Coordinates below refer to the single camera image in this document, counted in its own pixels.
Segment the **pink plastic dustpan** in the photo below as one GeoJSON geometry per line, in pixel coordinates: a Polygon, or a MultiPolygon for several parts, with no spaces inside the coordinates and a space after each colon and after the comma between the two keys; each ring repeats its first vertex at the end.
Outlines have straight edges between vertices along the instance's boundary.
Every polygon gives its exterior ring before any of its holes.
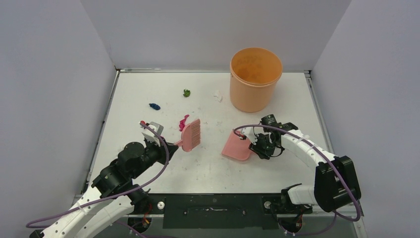
{"type": "Polygon", "coordinates": [[[241,139],[232,131],[229,134],[221,154],[231,159],[245,161],[249,159],[252,154],[252,151],[249,149],[250,144],[251,142],[249,139],[241,139]]]}

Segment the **pink plastic hand brush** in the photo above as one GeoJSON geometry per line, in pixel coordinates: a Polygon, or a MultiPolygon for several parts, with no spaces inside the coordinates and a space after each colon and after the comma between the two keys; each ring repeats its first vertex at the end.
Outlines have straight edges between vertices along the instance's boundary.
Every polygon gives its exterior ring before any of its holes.
{"type": "Polygon", "coordinates": [[[196,119],[187,124],[182,132],[181,139],[175,143],[185,152],[191,152],[201,143],[201,120],[196,119]]]}

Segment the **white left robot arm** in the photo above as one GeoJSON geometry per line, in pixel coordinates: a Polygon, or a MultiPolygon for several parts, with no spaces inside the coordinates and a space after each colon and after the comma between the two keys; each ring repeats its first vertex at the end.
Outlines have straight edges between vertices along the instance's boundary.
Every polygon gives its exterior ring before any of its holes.
{"type": "Polygon", "coordinates": [[[143,213],[148,193],[133,180],[155,163],[167,165],[179,146],[166,141],[130,142],[103,168],[80,199],[32,238],[91,238],[120,217],[143,213]]]}

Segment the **orange plastic bucket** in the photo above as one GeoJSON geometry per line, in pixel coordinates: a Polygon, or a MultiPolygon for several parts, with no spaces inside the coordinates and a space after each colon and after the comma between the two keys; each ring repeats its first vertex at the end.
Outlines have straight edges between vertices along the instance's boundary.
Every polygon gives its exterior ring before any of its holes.
{"type": "Polygon", "coordinates": [[[282,61],[275,53],[256,47],[238,51],[230,62],[232,105],[247,113],[261,111],[271,101],[282,73],[282,61]]]}

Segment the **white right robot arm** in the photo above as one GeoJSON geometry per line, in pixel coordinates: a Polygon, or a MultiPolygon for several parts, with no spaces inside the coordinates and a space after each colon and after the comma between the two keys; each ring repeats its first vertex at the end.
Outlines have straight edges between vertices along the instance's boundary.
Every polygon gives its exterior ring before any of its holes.
{"type": "Polygon", "coordinates": [[[296,125],[277,122],[274,115],[261,118],[258,127],[263,132],[256,133],[255,127],[240,131],[250,140],[249,149],[259,158],[269,160],[278,156],[276,149],[280,154],[287,150],[315,174],[313,185],[298,183],[282,189],[280,206],[283,211],[291,213],[300,205],[317,205],[331,212],[361,198],[355,166],[349,157],[324,150],[296,125]]]}

